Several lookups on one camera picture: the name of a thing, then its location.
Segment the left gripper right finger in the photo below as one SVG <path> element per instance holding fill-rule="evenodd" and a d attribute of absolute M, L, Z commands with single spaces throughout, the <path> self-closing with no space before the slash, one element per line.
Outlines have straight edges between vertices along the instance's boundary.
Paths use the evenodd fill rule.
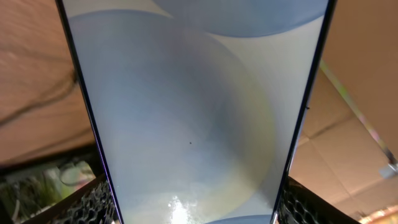
<path fill-rule="evenodd" d="M 359 224 L 291 177 L 277 210 L 279 224 Z"/>

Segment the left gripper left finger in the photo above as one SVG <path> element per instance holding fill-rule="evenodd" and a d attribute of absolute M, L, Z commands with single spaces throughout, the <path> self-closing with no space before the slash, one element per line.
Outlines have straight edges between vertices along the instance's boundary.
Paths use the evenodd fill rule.
<path fill-rule="evenodd" d="M 112 224 L 119 216 L 104 174 L 24 224 Z"/>

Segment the blue Galaxy smartphone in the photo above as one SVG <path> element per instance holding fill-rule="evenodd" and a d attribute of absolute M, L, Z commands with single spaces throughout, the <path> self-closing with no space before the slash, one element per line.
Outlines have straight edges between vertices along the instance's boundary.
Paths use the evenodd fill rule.
<path fill-rule="evenodd" d="M 336 3 L 58 1 L 121 223 L 274 223 Z"/>

